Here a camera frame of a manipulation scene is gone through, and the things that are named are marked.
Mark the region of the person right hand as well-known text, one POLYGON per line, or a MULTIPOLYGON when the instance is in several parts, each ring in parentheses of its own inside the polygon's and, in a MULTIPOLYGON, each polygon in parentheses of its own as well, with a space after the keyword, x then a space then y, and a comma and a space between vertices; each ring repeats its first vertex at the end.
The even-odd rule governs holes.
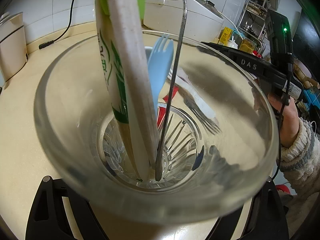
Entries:
POLYGON ((282 117, 282 125, 279 129, 280 142, 283 147, 290 148, 299 132, 299 117, 293 98, 290 98, 290 104, 284 107, 282 117))

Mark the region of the knitted sleeve forearm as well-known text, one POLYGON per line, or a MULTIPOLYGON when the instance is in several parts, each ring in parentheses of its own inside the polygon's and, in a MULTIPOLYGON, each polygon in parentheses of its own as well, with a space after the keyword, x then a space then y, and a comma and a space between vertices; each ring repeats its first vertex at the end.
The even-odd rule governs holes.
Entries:
POLYGON ((299 197, 319 192, 319 138, 310 122, 299 119, 293 145, 281 149, 280 171, 299 197))

